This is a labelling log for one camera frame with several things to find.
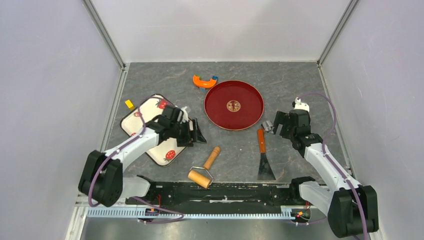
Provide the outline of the wooden dough roller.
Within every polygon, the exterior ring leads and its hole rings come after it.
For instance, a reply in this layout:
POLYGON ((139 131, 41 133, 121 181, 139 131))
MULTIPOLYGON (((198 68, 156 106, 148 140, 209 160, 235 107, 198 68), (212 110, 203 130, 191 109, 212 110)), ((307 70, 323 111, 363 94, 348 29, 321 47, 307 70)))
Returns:
POLYGON ((200 187, 208 189, 214 180, 209 170, 218 155, 220 154, 220 152, 221 148, 219 146, 216 146, 210 153, 203 166, 192 166, 188 172, 188 179, 196 183, 200 187))

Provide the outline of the strawberry pattern tray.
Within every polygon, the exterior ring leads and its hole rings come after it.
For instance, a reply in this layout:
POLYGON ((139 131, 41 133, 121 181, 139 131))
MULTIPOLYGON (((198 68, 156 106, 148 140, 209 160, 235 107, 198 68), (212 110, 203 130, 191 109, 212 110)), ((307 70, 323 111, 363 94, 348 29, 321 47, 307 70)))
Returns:
MULTIPOLYGON (((171 105, 163 95, 154 94, 149 99, 131 110, 120 121, 121 129, 130 137, 138 135, 143 129, 143 122, 146 123, 144 133, 151 133, 147 123, 154 117, 160 116, 167 105, 171 105)), ((185 147, 177 146, 175 138, 168 138, 159 145, 146 151, 146 155, 158 166, 165 167, 171 164, 185 150, 185 147)))

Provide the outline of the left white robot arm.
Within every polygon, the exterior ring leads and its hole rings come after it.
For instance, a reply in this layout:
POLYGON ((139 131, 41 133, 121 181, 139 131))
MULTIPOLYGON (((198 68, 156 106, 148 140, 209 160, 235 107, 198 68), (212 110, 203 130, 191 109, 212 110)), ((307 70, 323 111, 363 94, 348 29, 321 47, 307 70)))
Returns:
POLYGON ((121 144, 104 152, 93 150, 87 156, 78 190, 87 195, 88 205, 110 207, 120 197, 138 197, 151 204, 157 191, 142 177, 125 178, 124 170, 149 150, 168 139, 175 139, 178 147, 193 147, 207 141, 197 119, 190 118, 185 107, 165 106, 161 114, 142 123, 142 129, 121 144))

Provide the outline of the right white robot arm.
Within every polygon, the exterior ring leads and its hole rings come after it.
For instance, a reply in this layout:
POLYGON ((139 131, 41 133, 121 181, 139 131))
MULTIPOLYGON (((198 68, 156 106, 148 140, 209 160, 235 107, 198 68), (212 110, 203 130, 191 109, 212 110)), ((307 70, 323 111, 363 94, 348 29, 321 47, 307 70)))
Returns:
POLYGON ((370 185, 362 185, 332 160, 321 136, 311 131, 311 118, 304 109, 277 111, 272 134, 291 141, 292 147, 309 162, 326 187, 310 177, 292 180, 289 199, 295 204, 308 201, 326 215, 338 238, 379 230, 378 196, 370 185))

